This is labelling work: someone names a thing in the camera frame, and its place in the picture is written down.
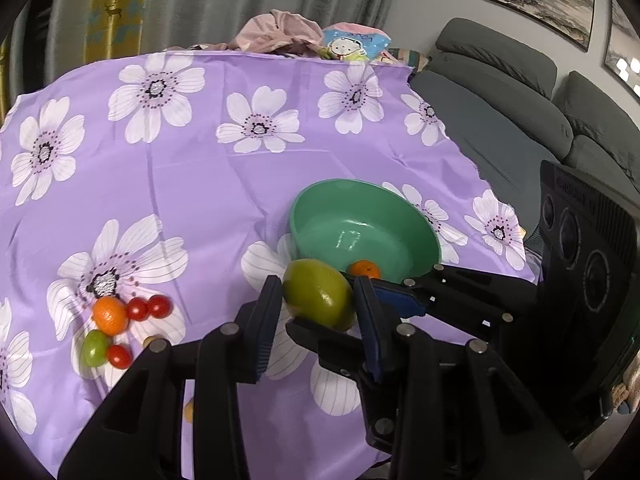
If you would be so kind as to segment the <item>person right hand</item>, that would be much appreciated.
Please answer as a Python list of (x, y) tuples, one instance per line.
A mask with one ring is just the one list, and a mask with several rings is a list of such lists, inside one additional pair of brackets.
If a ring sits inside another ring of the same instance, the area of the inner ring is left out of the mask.
[(620, 406), (626, 402), (629, 396), (629, 390), (624, 382), (620, 382), (611, 390), (613, 408), (618, 410)]

